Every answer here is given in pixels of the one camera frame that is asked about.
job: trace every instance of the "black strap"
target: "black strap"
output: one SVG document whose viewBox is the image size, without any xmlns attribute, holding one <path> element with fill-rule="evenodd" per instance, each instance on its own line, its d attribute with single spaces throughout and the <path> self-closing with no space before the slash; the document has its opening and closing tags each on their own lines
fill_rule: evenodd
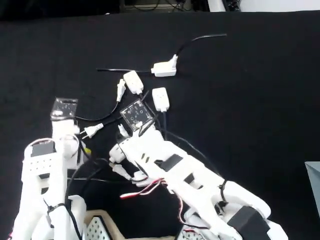
<svg viewBox="0 0 320 240">
<path fill-rule="evenodd" d="M 228 180 L 224 180 L 223 183 L 221 185 L 219 185 L 221 198 L 222 198 L 222 201 L 225 202 L 225 203 L 227 201 L 226 201 L 226 198 L 225 198 L 224 190 L 225 190 L 227 182 L 228 182 Z"/>
</svg>

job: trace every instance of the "robotic arm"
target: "robotic arm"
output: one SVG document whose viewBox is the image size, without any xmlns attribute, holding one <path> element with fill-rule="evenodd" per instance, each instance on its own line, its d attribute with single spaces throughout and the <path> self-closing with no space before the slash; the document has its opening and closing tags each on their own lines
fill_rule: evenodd
<svg viewBox="0 0 320 240">
<path fill-rule="evenodd" d="M 268 220 L 271 209 L 262 199 L 165 141 L 154 126 L 142 136 L 134 132 L 115 147 L 119 152 L 111 151 L 110 159 L 120 162 L 124 155 L 150 179 L 165 181 L 169 192 L 190 206 L 185 217 L 207 227 L 202 230 L 207 239 L 288 239 L 280 225 Z M 215 209 L 219 203 L 226 205 L 220 214 Z"/>
</svg>

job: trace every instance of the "black cable tie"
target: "black cable tie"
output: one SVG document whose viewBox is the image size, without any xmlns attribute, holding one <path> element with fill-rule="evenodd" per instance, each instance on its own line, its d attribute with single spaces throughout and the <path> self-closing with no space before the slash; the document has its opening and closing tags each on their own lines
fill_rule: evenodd
<svg viewBox="0 0 320 240">
<path fill-rule="evenodd" d="M 225 198 L 224 190 L 225 190 L 227 182 L 228 182 L 228 180 L 224 180 L 223 183 L 218 186 L 220 188 L 220 194 L 221 194 L 222 201 L 225 202 L 225 203 L 227 201 L 226 201 L 226 198 Z"/>
<path fill-rule="evenodd" d="M 44 201 L 44 202 L 45 202 L 45 205 L 47 205 L 47 207 L 48 207 L 48 211 L 46 211 L 46 214 L 47 214 L 47 215 L 46 215 L 46 220 L 47 220 L 50 228 L 54 229 L 55 226 L 53 226 L 53 225 L 51 224 L 52 220 L 51 220 L 51 217 L 49 216 L 49 213 L 53 212 L 54 210 L 56 210 L 57 208 L 59 208 L 59 207 L 61 207 L 61 206 L 66 206 L 66 205 L 65 205 L 64 203 L 59 203 L 59 204 L 57 204 L 57 205 L 55 205 L 55 206 L 49 206 L 49 205 L 46 203 L 46 201 Z"/>
</svg>

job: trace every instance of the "black fabric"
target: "black fabric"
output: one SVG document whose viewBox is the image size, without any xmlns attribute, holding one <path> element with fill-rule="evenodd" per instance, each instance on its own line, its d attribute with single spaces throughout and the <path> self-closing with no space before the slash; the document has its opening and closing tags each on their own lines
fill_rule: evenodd
<svg viewBox="0 0 320 240">
<path fill-rule="evenodd" d="M 319 21 L 320 12 L 310 11 L 1 23 L 0 237 L 10 231 L 19 210 L 24 149 L 51 135 L 56 96 L 78 98 L 77 113 L 96 118 L 114 106 L 121 77 L 96 67 L 147 70 L 169 60 L 184 41 L 218 33 L 228 36 L 195 42 L 181 53 L 176 76 L 141 75 L 144 89 L 166 87 L 168 130 L 203 151 L 225 178 L 264 199 L 289 239 L 319 235 L 304 164 L 320 157 Z M 134 99 L 127 93 L 121 105 Z M 153 105 L 150 95 L 147 101 Z M 105 127 L 87 141 L 89 147 L 106 157 L 116 129 Z M 101 177 L 118 179 L 111 171 Z M 75 183 L 73 193 L 80 188 Z M 89 209 L 107 210 L 127 238 L 175 235 L 179 201 L 163 188 L 119 199 L 134 190 L 96 182 L 85 199 Z"/>
</svg>

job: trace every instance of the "white plastic housing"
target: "white plastic housing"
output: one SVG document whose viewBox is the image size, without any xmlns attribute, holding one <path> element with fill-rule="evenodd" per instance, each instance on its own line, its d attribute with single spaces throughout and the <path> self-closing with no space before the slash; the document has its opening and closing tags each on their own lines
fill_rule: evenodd
<svg viewBox="0 0 320 240">
<path fill-rule="evenodd" d="M 155 109 L 158 112 L 166 112 L 169 107 L 169 98 L 165 87 L 159 87 L 152 89 L 152 98 Z"/>
<path fill-rule="evenodd" d="M 144 85 L 136 71 L 130 71 L 123 75 L 123 79 L 132 94 L 141 94 Z"/>
</svg>

